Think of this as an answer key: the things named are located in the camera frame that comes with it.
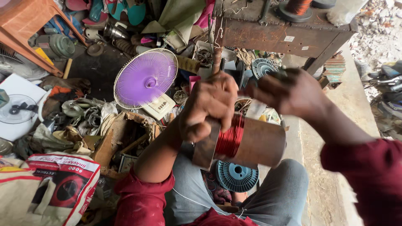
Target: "white thread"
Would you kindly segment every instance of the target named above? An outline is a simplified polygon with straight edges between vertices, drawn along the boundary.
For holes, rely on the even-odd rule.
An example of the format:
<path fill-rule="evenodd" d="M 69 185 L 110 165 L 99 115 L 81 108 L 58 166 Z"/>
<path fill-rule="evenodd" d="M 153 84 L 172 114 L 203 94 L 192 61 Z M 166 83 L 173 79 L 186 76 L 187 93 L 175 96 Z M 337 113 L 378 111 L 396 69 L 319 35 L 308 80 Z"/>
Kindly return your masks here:
<path fill-rule="evenodd" d="M 224 32 L 224 30 L 223 30 L 223 28 L 222 28 L 222 22 L 223 22 L 223 20 L 224 20 L 224 19 L 222 18 L 222 19 L 221 19 L 221 27 L 218 29 L 218 34 L 216 35 L 217 38 L 218 38 L 218 35 L 219 35 L 219 32 L 220 32 L 220 31 L 222 31 L 222 32 L 221 32 L 221 38 L 223 37 L 223 36 L 222 36 L 222 34 L 223 34 L 223 32 Z M 216 48 L 221 48 L 221 46 L 220 46 L 218 43 L 216 43 L 216 40 L 215 40 L 214 43 L 219 46 L 219 47 L 213 46 L 215 49 L 216 49 Z"/>
<path fill-rule="evenodd" d="M 197 204 L 199 204 L 199 205 L 201 205 L 201 206 L 204 206 L 204 207 L 206 207 L 206 208 L 211 208 L 211 207 L 212 207 L 212 206 L 211 206 L 211 207 L 207 207 L 206 205 L 203 205 L 203 204 L 198 203 L 198 202 L 196 202 L 196 201 L 194 201 L 194 200 L 192 200 L 192 199 L 189 199 L 189 198 L 185 197 L 184 195 L 180 194 L 179 192 L 177 192 L 174 188 L 173 188 L 173 190 L 174 190 L 177 194 L 181 195 L 182 197 L 184 197 L 184 198 L 186 198 L 186 199 L 188 199 L 188 200 L 190 200 L 190 201 L 193 201 L 193 202 L 195 202 L 195 203 L 197 203 Z M 226 214 L 224 214 L 224 213 L 222 213 L 222 212 L 219 212 L 219 211 L 217 211 L 217 210 L 215 210 L 215 211 L 226 216 Z"/>
<path fill-rule="evenodd" d="M 244 208 L 242 208 L 242 209 L 243 209 L 242 214 L 240 214 L 240 216 L 238 216 L 237 219 L 239 219 L 243 215 L 243 212 L 246 210 Z"/>
<path fill-rule="evenodd" d="M 242 7 L 242 8 L 239 9 L 237 12 L 235 12 L 234 9 L 232 9 L 232 8 L 227 8 L 227 9 L 224 10 L 224 12 L 225 12 L 226 10 L 230 9 L 230 10 L 232 10 L 232 11 L 234 12 L 234 14 L 238 14 L 240 11 L 242 11 L 244 8 L 247 8 L 247 7 L 248 7 L 248 0 L 247 0 L 247 3 L 246 3 L 246 7 Z"/>

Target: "motorcycle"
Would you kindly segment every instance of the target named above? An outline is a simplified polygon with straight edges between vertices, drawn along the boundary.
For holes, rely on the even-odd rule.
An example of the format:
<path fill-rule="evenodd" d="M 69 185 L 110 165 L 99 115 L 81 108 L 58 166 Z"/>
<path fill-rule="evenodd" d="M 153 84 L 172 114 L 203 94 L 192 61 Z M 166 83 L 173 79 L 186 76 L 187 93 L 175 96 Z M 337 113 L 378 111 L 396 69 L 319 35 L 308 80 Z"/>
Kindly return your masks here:
<path fill-rule="evenodd" d="M 368 74 L 365 88 L 375 87 L 378 94 L 371 102 L 371 111 L 381 137 L 402 141 L 402 60 L 382 65 L 379 72 Z"/>

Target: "hand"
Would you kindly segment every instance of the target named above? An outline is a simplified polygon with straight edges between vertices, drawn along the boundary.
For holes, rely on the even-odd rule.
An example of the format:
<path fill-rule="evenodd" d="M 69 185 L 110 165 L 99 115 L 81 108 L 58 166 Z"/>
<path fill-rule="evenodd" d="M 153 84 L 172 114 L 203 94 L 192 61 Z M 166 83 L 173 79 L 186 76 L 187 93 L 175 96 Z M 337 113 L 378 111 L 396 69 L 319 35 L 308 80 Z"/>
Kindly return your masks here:
<path fill-rule="evenodd" d="M 195 83 L 191 95 L 180 114 L 179 130 L 183 140 L 198 142 L 211 133 L 205 117 L 221 121 L 225 132 L 232 123 L 238 86 L 232 76 L 219 71 L 210 80 Z"/>
<path fill-rule="evenodd" d="M 289 68 L 288 77 L 280 81 L 274 75 L 258 80 L 258 88 L 250 85 L 246 93 L 266 103 L 284 115 L 295 115 L 304 120 L 324 114 L 332 102 L 322 92 L 320 84 L 305 70 Z"/>

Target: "red sleeve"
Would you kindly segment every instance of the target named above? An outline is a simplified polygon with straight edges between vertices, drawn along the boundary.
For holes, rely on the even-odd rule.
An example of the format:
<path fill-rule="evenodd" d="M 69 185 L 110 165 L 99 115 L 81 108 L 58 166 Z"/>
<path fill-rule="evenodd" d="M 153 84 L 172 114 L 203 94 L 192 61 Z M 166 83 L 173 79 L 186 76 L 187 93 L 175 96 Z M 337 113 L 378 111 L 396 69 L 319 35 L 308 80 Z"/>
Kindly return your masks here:
<path fill-rule="evenodd" d="M 161 183 L 145 183 L 136 177 L 131 168 L 129 175 L 115 186 L 115 193 L 121 196 L 115 226 L 164 226 L 165 193 L 173 186 L 173 172 Z"/>
<path fill-rule="evenodd" d="M 402 223 L 402 143 L 378 139 L 361 145 L 325 145 L 324 169 L 342 173 L 357 195 L 364 224 Z"/>

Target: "orange copper wire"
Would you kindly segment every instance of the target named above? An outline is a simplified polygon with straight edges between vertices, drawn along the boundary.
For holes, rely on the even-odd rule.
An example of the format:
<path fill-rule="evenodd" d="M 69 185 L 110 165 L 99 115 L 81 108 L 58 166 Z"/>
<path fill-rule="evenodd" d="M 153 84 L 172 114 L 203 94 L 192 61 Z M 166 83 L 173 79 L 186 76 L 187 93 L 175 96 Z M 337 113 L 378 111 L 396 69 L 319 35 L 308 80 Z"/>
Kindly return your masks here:
<path fill-rule="evenodd" d="M 244 117 L 241 114 L 234 114 L 230 128 L 224 133 L 219 132 L 215 152 L 233 158 L 242 141 L 243 129 Z"/>
<path fill-rule="evenodd" d="M 285 10 L 295 15 L 304 15 L 313 0 L 289 0 Z"/>

